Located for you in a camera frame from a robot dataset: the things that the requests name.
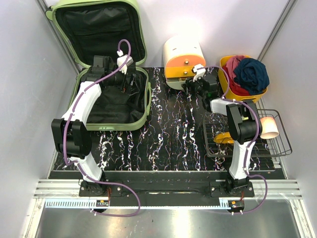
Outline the navy blue garment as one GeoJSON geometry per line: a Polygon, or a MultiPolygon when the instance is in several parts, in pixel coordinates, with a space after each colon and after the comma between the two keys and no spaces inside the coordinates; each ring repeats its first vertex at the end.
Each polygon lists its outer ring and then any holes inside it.
{"type": "Polygon", "coordinates": [[[234,81],[250,95],[262,94],[269,85],[265,65],[253,58],[244,58],[233,70],[234,81]]]}

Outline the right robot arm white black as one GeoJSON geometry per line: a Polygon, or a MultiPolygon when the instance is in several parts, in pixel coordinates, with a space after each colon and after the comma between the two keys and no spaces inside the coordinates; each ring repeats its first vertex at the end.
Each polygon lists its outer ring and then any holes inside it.
{"type": "Polygon", "coordinates": [[[262,132],[260,117],[253,100],[236,101],[224,97],[214,99],[210,84],[202,77],[187,79],[184,91],[202,97],[204,108],[227,117],[228,132],[233,140],[233,154],[223,190],[237,196],[249,185],[249,162],[258,135],[262,132]]]}

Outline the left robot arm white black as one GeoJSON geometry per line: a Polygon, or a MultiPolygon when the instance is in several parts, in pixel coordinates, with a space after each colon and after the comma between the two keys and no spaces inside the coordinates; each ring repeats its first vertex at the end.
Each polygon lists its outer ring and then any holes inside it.
{"type": "Polygon", "coordinates": [[[57,152],[61,153],[67,166],[75,165],[83,176],[81,189],[95,196],[109,195],[111,189],[105,183],[105,175],[98,167],[91,153],[92,140],[86,128],[87,119],[98,97],[101,95],[101,82],[110,79],[116,73],[126,74],[127,67],[133,60],[129,55],[119,51],[117,59],[118,68],[105,75],[105,67],[98,67],[104,63],[105,58],[96,56],[92,72],[98,77],[88,79],[80,84],[79,91],[60,119],[53,119],[51,123],[54,144],[57,152]]]}

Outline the red garment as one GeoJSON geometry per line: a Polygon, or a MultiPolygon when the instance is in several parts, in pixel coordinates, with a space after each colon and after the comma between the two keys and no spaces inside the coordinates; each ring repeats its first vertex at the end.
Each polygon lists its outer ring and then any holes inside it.
{"type": "Polygon", "coordinates": [[[250,93],[242,88],[241,86],[239,86],[229,75],[229,71],[227,69],[227,67],[224,65],[222,67],[222,69],[225,70],[225,72],[227,73],[228,75],[228,78],[229,78],[229,87],[230,87],[230,90],[235,94],[235,95],[238,95],[238,96],[250,96],[250,93]]]}

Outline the orange plastic basket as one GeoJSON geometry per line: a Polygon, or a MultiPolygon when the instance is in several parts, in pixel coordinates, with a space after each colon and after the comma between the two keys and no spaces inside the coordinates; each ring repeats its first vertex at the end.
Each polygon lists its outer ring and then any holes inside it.
{"type": "MultiPolygon", "coordinates": [[[[219,63],[220,63],[220,67],[223,67],[227,61],[232,58],[233,56],[224,56],[220,59],[219,63]]],[[[225,93],[228,83],[227,83],[227,79],[225,77],[224,72],[219,69],[218,70],[218,79],[219,79],[219,84],[221,86],[222,92],[225,93]]],[[[261,94],[257,94],[257,95],[248,95],[248,96],[240,96],[240,95],[236,95],[234,92],[232,92],[232,90],[229,88],[227,94],[225,95],[226,99],[235,99],[238,101],[244,101],[244,100],[248,100],[251,99],[253,100],[254,103],[256,103],[265,93],[267,92],[267,88],[263,90],[263,92],[261,94]]]]}

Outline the pink garment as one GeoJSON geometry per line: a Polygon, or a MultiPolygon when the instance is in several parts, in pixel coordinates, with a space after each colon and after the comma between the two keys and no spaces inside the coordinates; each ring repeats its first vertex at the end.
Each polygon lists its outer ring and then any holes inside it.
{"type": "Polygon", "coordinates": [[[234,73],[234,69],[245,58],[249,58],[249,56],[245,56],[245,55],[230,56],[229,59],[226,61],[226,63],[222,66],[222,68],[225,69],[225,71],[227,72],[227,75],[229,76],[230,79],[234,79],[236,77],[236,74],[234,73]]]}

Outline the green hard-shell suitcase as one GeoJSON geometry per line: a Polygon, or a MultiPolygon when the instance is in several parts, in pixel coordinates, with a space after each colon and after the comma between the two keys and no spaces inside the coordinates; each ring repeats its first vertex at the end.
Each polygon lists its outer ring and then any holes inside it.
{"type": "Polygon", "coordinates": [[[61,0],[46,11],[46,17],[51,20],[67,44],[75,61],[83,67],[76,77],[76,84],[72,92],[70,105],[74,101],[80,84],[88,79],[98,77],[92,72],[94,58],[104,57],[104,63],[98,67],[105,67],[105,75],[118,68],[117,51],[133,58],[127,73],[134,73],[134,81],[129,88],[122,88],[123,93],[136,96],[135,104],[141,102],[141,115],[134,116],[131,109],[119,110],[129,115],[131,122],[124,119],[112,119],[116,116],[106,116],[99,119],[102,122],[89,122],[89,131],[133,131],[139,129],[146,122],[151,106],[151,85],[141,74],[141,63],[146,60],[147,51],[138,3],[135,0],[61,0]]]}

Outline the white cylindrical drawer cabinet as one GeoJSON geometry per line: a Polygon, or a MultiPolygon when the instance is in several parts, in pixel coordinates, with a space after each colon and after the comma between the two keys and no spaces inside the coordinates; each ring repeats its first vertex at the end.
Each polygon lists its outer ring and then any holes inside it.
{"type": "Polygon", "coordinates": [[[194,77],[194,66],[206,66],[199,41],[192,37],[178,35],[168,39],[163,46],[162,58],[166,83],[175,90],[182,90],[186,78],[194,77]]]}

